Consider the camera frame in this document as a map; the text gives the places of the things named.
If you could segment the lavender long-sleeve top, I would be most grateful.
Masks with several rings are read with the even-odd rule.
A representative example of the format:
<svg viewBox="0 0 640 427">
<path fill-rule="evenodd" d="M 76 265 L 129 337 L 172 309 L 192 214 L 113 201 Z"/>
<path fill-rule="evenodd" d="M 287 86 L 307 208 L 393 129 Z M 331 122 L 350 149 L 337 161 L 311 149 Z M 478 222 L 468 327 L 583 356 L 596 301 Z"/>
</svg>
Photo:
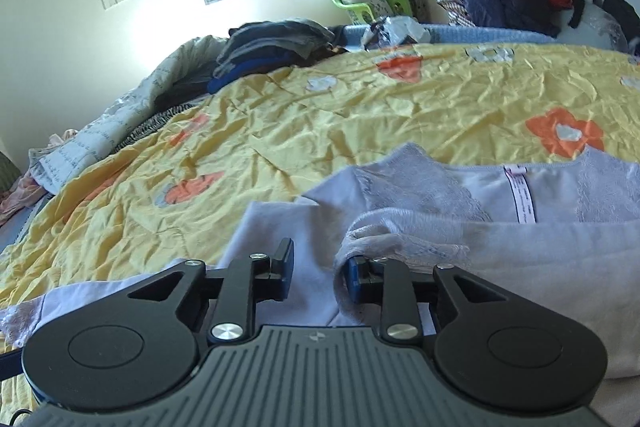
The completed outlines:
<svg viewBox="0 0 640 427">
<path fill-rule="evenodd" d="M 563 164 L 446 166 L 408 143 L 293 202 L 253 202 L 224 262 L 291 237 L 290 299 L 267 323 L 372 323 L 347 299 L 356 256 L 427 272 L 452 263 L 587 325 L 608 376 L 639 373 L 639 167 L 587 147 Z"/>
</svg>

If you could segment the folded dark clothes stack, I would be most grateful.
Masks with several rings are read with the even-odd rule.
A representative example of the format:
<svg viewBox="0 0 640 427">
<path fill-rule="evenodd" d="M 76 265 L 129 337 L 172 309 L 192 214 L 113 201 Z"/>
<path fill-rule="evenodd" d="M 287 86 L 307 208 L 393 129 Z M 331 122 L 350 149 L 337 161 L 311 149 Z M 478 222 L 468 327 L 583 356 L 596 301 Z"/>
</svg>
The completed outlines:
<svg viewBox="0 0 640 427">
<path fill-rule="evenodd" d="M 247 23 L 229 31 L 216 58 L 207 92 L 215 94 L 240 78 L 291 66 L 311 66 L 345 53 L 333 31 L 313 20 Z"/>
</svg>

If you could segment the yellow cartoon quilt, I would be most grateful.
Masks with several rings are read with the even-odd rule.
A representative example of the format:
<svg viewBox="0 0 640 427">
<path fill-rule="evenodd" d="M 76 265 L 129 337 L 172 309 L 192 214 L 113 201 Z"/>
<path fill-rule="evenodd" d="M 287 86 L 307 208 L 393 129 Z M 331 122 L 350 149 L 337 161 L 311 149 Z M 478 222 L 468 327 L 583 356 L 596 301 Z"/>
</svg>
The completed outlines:
<svg viewBox="0 0 640 427">
<path fill-rule="evenodd" d="M 639 62 L 586 46 L 410 46 L 231 83 L 70 180 L 1 256 L 1 346 L 194 258 L 224 267 L 253 202 L 293 202 L 416 144 L 446 166 L 563 164 L 593 147 L 639 167 Z M 639 417 L 639 373 L 597 412 Z"/>
</svg>

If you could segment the grey patterned blanket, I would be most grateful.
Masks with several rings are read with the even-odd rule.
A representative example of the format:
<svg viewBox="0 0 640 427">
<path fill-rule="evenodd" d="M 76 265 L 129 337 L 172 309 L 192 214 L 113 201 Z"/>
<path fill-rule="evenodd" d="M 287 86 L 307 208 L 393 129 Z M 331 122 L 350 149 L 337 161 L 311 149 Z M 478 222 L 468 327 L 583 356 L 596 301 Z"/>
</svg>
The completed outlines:
<svg viewBox="0 0 640 427">
<path fill-rule="evenodd" d="M 192 39 L 154 69 L 149 77 L 120 98 L 72 139 L 49 153 L 29 152 L 29 171 L 51 194 L 58 194 L 71 179 L 112 153 L 132 129 L 153 113 L 156 98 L 178 80 L 217 57 L 226 42 L 213 36 Z"/>
</svg>

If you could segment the pink garment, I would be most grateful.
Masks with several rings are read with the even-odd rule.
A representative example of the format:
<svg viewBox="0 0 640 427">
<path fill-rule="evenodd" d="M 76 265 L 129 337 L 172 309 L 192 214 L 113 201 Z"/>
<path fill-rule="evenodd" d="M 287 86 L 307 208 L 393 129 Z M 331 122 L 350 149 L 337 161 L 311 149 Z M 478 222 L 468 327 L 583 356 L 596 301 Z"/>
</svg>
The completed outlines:
<svg viewBox="0 0 640 427">
<path fill-rule="evenodd" d="M 36 161 L 47 156 L 70 139 L 75 138 L 78 131 L 67 129 L 62 135 L 57 133 L 49 136 L 48 144 L 45 147 L 31 148 L 28 151 L 28 168 L 17 178 L 10 188 L 1 194 L 1 225 L 9 221 L 17 211 L 35 204 L 46 190 L 35 180 L 32 168 Z"/>
</svg>

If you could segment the white plastic bag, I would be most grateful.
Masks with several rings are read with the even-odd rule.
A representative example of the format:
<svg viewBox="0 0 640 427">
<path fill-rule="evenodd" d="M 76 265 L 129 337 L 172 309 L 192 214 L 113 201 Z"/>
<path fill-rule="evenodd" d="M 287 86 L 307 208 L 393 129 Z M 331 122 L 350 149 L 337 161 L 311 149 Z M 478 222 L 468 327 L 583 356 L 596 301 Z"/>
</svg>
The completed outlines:
<svg viewBox="0 0 640 427">
<path fill-rule="evenodd" d="M 381 17 L 370 23 L 361 37 L 364 50 L 398 48 L 408 44 L 431 42 L 431 31 L 413 17 L 405 15 Z"/>
</svg>

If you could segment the green plastic stool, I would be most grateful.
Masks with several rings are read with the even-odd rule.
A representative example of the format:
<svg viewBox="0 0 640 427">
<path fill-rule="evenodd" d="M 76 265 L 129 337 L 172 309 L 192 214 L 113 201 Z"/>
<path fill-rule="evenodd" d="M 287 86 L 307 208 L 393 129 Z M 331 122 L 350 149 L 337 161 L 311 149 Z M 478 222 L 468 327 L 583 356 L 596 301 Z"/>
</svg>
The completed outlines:
<svg viewBox="0 0 640 427">
<path fill-rule="evenodd" d="M 343 0 L 331 0 L 333 4 L 345 11 L 354 25 L 367 25 L 381 16 L 383 13 L 375 4 L 371 3 L 346 3 Z M 385 0 L 393 16 L 414 17 L 410 0 Z"/>
</svg>

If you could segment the black backpack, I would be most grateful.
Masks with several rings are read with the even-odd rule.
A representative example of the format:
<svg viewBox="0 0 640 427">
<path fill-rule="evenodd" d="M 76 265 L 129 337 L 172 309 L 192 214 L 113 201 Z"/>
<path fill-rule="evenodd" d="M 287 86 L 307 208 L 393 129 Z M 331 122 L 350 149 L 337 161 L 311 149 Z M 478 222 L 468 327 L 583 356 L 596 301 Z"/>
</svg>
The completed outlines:
<svg viewBox="0 0 640 427">
<path fill-rule="evenodd" d="M 629 44 L 635 44 L 640 36 L 640 18 L 634 7 L 626 0 L 603 0 L 602 8 L 612 15 Z"/>
</svg>

